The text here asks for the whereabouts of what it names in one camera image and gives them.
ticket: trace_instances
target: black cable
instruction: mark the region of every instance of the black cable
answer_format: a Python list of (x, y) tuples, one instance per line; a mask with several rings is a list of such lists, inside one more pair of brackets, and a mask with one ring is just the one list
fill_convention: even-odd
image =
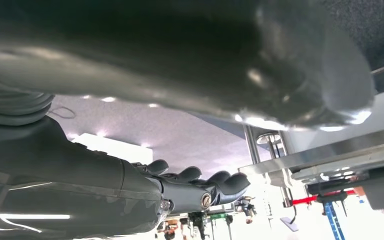
[[(288, 190), (289, 190), (289, 195), (290, 195), (290, 201), (293, 202), (294, 198), (292, 197), (292, 191), (289, 188), (288, 188)], [(293, 224), (295, 222), (295, 219), (297, 218), (297, 207), (295, 205), (293, 205), (293, 212), (294, 212), (294, 215), (293, 215), (293, 218), (289, 224)]]
[[(55, 112), (55, 111), (60, 110), (60, 109), (67, 110), (67, 111), (71, 114), (71, 116), (64, 116), (64, 115), (61, 115), (61, 114)], [(47, 114), (48, 114), (48, 115), (49, 115), (49, 114), (53, 114), (53, 115), (55, 115), (55, 116), (57, 116), (57, 117), (60, 117), (60, 118), (62, 118), (62, 119), (74, 119), (74, 118), (77, 117), (77, 114), (76, 114), (73, 110), (71, 110), (70, 108), (68, 108), (68, 107), (66, 107), (66, 106), (58, 106), (58, 107), (56, 107), (56, 108), (50, 109), (50, 110), (47, 112)]]

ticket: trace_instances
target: glossy surface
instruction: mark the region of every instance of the glossy surface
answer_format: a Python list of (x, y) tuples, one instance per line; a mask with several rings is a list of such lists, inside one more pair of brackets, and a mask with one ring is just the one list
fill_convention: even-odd
[[(330, 162), (356, 158), (372, 153), (383, 154), (381, 156), (378, 156), (378, 159), (373, 159), (374, 162), (376, 160), (383, 160), (384, 130), (366, 134), (363, 136), (357, 136), (348, 140), (339, 141), (329, 145), (319, 146), (280, 158), (263, 161), (258, 164), (244, 166), (241, 167), (239, 170), (240, 172), (245, 173), (247, 175), (270, 173), (282, 169), (290, 169), (292, 172), (298, 172), (301, 169), (306, 169)], [(367, 161), (361, 161), (361, 164), (367, 164)]]
[(364, 57), (311, 0), (0, 0), (0, 83), (276, 130), (361, 123), (374, 96)]
[(302, 181), (303, 183), (323, 182), (320, 175), (324, 179), (337, 179), (340, 177), (350, 176), (353, 173), (361, 173), (371, 169), (384, 167), (384, 148), (374, 150), (364, 155), (345, 158), (342, 160), (328, 162), (317, 165), (317, 168), (305, 168), (299, 172), (292, 174), (292, 178)]
[(57, 182), (8, 185), (2, 183), (5, 178), (10, 179), (0, 173), (0, 239), (71, 240), (97, 233), (107, 237), (144, 233), (165, 214), (161, 199), (152, 196), (139, 199), (129, 191)]

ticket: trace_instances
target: red bar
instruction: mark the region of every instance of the red bar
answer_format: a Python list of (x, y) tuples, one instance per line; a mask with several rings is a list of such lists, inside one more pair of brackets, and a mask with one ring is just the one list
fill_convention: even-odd
[[(329, 192), (326, 195), (332, 195), (332, 194), (335, 194), (335, 193), (337, 193), (337, 192)], [(354, 195), (356, 193), (354, 192), (354, 190), (349, 190), (349, 191), (346, 191), (346, 194)], [(310, 196), (310, 197), (306, 197), (306, 198), (303, 198), (303, 199), (296, 199), (296, 200), (292, 201), (292, 205), (309, 204), (311, 202), (314, 202), (316, 199), (317, 199), (316, 195)]]

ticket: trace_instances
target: blue post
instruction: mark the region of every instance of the blue post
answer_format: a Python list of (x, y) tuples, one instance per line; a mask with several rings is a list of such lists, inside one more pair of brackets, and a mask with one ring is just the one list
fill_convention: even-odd
[(330, 227), (332, 228), (335, 240), (345, 240), (344, 233), (342, 232), (338, 221), (337, 213), (335, 212), (334, 205), (331, 201), (324, 204), (324, 212), (329, 219)]

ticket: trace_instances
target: metal frame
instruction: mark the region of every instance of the metal frame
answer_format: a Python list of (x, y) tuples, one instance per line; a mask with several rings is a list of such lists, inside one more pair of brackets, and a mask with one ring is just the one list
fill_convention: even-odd
[(232, 229), (231, 229), (231, 225), (227, 222), (227, 216), (228, 214), (227, 213), (219, 213), (219, 214), (216, 214), (216, 215), (224, 215), (223, 217), (220, 217), (220, 218), (211, 218), (210, 217), (210, 220), (211, 220), (211, 233), (212, 233), (212, 240), (216, 240), (216, 237), (214, 235), (214, 225), (216, 225), (216, 220), (217, 219), (224, 219), (226, 224), (227, 224), (227, 230), (228, 230), (228, 233), (229, 233), (229, 239), (232, 240)]
[(290, 169), (297, 179), (304, 179), (344, 167), (371, 168), (377, 164), (384, 166), (384, 130), (244, 166), (239, 171), (252, 175)]
[(245, 133), (245, 139), (251, 156), (252, 164), (259, 164), (260, 154), (258, 152), (256, 137), (254, 136), (253, 128), (250, 125), (243, 125), (243, 131)]

